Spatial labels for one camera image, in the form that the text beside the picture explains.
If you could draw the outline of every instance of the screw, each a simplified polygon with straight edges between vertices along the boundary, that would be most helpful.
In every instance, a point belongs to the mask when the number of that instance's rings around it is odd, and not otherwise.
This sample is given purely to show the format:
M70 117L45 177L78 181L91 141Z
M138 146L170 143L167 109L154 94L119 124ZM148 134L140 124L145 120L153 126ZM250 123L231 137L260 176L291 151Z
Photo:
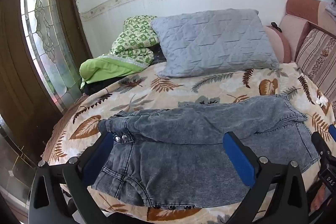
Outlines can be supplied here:
M45 161L44 160L40 160L38 163L39 167L43 167L43 165L45 165Z
M77 157L71 157L71 158L69 159L69 163L70 163L70 164L75 164L75 163L77 162L77 160L78 160Z
M292 161L291 161L291 166L293 166L293 167L297 167L297 162L294 161L294 160L292 160Z
M259 160L260 160L260 162L263 163L263 164L268 163L268 158L266 158L266 157L260 157Z

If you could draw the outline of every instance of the pink cushion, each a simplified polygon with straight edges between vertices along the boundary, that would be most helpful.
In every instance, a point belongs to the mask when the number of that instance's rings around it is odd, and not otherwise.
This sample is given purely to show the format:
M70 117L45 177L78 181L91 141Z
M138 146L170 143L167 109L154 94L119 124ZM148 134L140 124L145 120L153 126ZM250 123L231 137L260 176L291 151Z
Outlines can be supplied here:
M291 49L286 37L272 26L264 26L264 30L280 63L291 62Z
M326 4L320 0L287 0L286 14L305 19L336 36L336 22L326 12Z
M295 61L300 47L311 29L310 23L300 17L285 15L279 27L288 40L291 49L291 61Z

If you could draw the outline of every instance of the blue gripper pad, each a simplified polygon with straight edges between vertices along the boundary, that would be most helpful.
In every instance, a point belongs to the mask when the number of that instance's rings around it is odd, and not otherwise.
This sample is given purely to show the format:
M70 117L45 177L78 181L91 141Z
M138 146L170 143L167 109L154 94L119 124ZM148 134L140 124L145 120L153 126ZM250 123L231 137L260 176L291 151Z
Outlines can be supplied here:
M100 171L110 156L113 143L114 135L112 133L107 134L100 147L94 151L92 157L84 166L82 183L85 187L95 183Z
M329 126L329 133L333 137L334 141L336 142L336 128L333 124Z
M229 133L224 134L223 148L242 182L252 188L255 183L254 167Z

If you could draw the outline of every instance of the green patterned quilt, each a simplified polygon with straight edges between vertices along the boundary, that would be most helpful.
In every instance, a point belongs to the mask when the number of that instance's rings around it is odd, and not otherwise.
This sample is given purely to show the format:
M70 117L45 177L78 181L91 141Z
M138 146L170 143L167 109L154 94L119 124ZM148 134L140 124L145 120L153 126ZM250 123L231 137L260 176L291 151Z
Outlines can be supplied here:
M84 83L94 83L118 76L140 72L153 61L147 47L159 43L151 27L155 16L135 16L125 20L122 33L113 42L109 53L82 63L79 73Z

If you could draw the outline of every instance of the jeans jacket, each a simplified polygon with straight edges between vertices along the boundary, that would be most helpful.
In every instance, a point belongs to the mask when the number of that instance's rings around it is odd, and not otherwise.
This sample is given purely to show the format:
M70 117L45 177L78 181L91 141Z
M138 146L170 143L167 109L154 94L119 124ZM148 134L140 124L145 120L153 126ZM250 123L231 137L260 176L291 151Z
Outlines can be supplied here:
M318 159L306 119L285 95L122 111L99 122L115 143L93 188L125 203L169 210L240 202L249 188L222 147L223 135L233 131L258 157L295 160L303 172Z

